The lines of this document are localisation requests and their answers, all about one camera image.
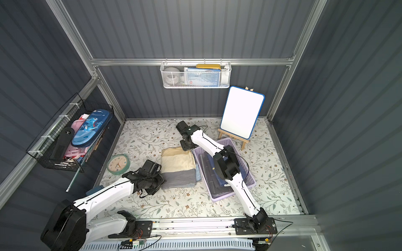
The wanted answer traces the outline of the navy blue pillowcase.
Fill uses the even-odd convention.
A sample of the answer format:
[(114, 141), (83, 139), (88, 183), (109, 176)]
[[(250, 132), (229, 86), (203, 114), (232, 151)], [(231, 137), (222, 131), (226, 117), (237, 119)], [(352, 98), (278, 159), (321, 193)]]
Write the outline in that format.
[(221, 178), (218, 176), (218, 174), (216, 173), (216, 171), (214, 171), (214, 173), (215, 173), (215, 176), (216, 176), (216, 179), (217, 179), (217, 181), (218, 181), (219, 186), (221, 186), (221, 187), (228, 186), (228, 183), (227, 183), (224, 179), (221, 179)]

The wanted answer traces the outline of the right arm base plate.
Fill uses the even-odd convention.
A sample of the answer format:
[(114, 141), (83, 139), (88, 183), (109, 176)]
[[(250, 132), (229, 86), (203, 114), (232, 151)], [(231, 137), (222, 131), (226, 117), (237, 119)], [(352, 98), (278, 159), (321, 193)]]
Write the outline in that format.
[(263, 234), (271, 236), (278, 233), (275, 220), (272, 217), (268, 217), (260, 223), (255, 223), (251, 219), (236, 218), (232, 227), (237, 235)]

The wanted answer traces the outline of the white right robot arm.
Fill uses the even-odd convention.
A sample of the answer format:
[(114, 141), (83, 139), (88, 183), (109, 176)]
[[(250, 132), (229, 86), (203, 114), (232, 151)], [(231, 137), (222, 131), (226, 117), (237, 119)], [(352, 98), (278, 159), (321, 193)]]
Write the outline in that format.
[(180, 143), (184, 151), (199, 146), (213, 158), (216, 174), (230, 185), (239, 198), (248, 220), (249, 229), (253, 233), (265, 230), (269, 217), (247, 187), (233, 147), (214, 141), (199, 126), (189, 126), (185, 121), (180, 121), (176, 125), (176, 129), (183, 138)]

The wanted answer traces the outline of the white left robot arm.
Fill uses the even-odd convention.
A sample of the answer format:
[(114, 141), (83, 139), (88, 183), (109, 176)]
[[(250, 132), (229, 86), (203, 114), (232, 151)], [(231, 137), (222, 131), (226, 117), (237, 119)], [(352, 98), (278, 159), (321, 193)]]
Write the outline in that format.
[(40, 239), (52, 251), (78, 251), (84, 245), (103, 237), (149, 238), (151, 221), (136, 220), (120, 210), (107, 218), (95, 217), (116, 203), (139, 191), (154, 195), (165, 182), (161, 165), (145, 161), (136, 171), (129, 171), (113, 184), (74, 202), (64, 200), (54, 209)]

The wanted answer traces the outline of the beige grey pillowcase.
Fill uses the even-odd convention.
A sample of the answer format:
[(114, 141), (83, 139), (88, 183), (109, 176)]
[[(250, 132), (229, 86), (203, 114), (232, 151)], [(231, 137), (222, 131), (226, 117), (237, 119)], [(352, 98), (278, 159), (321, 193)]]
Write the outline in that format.
[(201, 173), (191, 150), (167, 148), (161, 154), (162, 189), (194, 187), (201, 181)]

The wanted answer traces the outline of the dark grey checked pillowcase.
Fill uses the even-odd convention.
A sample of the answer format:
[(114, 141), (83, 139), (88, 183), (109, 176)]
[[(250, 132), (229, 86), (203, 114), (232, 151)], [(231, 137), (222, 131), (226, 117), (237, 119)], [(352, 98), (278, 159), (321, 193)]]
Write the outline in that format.
[(223, 184), (223, 186), (220, 185), (220, 182), (218, 181), (217, 176), (214, 173), (213, 167), (209, 160), (211, 158), (211, 156), (208, 153), (204, 152), (204, 153), (200, 154), (199, 157), (200, 157), (205, 181), (206, 181), (207, 187), (210, 191), (211, 197), (214, 200), (218, 200), (221, 197), (233, 192), (233, 190), (231, 189), (230, 186), (225, 187), (224, 184)]

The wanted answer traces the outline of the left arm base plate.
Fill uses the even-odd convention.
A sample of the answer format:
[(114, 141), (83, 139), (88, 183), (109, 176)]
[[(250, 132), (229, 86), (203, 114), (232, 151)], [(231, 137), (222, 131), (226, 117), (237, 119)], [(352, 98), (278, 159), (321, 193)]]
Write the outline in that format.
[(130, 221), (126, 226), (128, 238), (149, 238), (152, 232), (153, 221)]

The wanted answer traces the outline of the purple plastic basket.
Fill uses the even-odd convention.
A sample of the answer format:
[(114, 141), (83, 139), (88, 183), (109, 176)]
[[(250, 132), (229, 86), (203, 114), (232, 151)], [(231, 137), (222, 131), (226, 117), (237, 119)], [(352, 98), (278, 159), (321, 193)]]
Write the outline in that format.
[[(228, 153), (226, 155), (216, 154), (213, 157), (200, 146), (193, 150), (193, 153), (195, 156), (195, 161), (200, 166), (200, 170), (202, 173), (202, 179), (205, 182), (205, 184), (206, 184), (206, 181), (205, 181), (205, 177), (203, 174), (202, 165), (201, 165), (201, 161), (200, 161), (200, 157), (199, 157), (199, 155), (204, 152), (208, 153), (211, 156), (211, 158), (209, 160), (211, 162), (213, 170), (216, 171), (216, 173), (218, 174), (218, 176), (221, 179), (224, 179), (225, 175), (227, 175), (229, 178), (234, 177), (235, 170), (238, 170), (240, 172), (240, 174), (242, 175), (242, 178), (244, 179), (245, 186), (248, 188), (254, 187), (256, 185), (256, 181), (255, 181), (254, 177), (252, 176), (252, 174), (249, 172), (249, 167), (248, 167), (247, 163), (245, 162), (245, 160), (243, 160), (239, 156), (239, 153), (238, 153), (233, 141), (230, 138), (224, 138), (224, 139), (218, 140), (217, 143), (223, 145), (225, 148), (229, 148), (230, 153)], [(214, 200), (210, 195), (210, 199), (213, 202), (217, 202), (219, 200), (233, 196), (234, 194), (235, 194), (235, 192), (233, 191), (233, 192), (229, 193), (228, 195), (221, 197), (218, 200)]]

